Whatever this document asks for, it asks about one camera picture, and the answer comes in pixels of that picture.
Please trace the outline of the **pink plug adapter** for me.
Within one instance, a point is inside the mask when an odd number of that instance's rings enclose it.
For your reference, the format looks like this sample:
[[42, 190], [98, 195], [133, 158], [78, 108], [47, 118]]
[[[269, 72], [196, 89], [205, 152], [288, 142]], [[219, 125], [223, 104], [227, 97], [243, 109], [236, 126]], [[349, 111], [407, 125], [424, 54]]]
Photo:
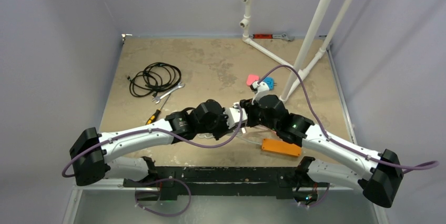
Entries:
[[246, 79], [246, 85], [251, 86], [254, 82], [258, 81], [260, 77], [258, 75], [249, 74]]

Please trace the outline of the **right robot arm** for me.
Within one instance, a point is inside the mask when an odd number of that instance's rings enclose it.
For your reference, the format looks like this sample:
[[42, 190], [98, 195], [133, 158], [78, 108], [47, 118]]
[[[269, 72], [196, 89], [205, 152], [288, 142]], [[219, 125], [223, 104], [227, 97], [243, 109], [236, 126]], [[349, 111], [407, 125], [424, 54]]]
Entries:
[[403, 180], [394, 151], [366, 149], [329, 134], [311, 119], [288, 112], [276, 95], [265, 95], [258, 101], [242, 99], [240, 106], [247, 114], [248, 127], [267, 127], [284, 142], [317, 151], [337, 162], [328, 165], [304, 157], [295, 172], [299, 184], [326, 182], [349, 187], [380, 207], [392, 206]]

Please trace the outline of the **blue plug adapter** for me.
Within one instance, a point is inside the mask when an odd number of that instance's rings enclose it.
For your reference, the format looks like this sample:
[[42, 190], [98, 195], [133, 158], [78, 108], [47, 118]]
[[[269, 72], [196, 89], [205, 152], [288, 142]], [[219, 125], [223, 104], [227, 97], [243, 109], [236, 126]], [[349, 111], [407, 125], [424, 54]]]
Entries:
[[272, 77], [265, 77], [263, 81], [269, 88], [269, 90], [274, 90], [277, 85]]

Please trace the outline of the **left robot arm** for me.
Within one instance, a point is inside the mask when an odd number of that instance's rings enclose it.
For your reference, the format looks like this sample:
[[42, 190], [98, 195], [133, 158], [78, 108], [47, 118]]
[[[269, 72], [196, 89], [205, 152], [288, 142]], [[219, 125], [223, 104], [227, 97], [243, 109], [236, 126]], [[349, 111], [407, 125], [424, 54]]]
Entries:
[[223, 108], [210, 99], [196, 108], [186, 108], [132, 129], [98, 133], [94, 127], [87, 128], [69, 150], [71, 160], [62, 175], [68, 178], [66, 172], [72, 167], [78, 186], [92, 185], [104, 178], [125, 178], [149, 187], [157, 179], [154, 162], [147, 157], [127, 158], [126, 154], [181, 141], [193, 145], [198, 134], [211, 134], [215, 139], [229, 133], [236, 135], [247, 120], [240, 105]]

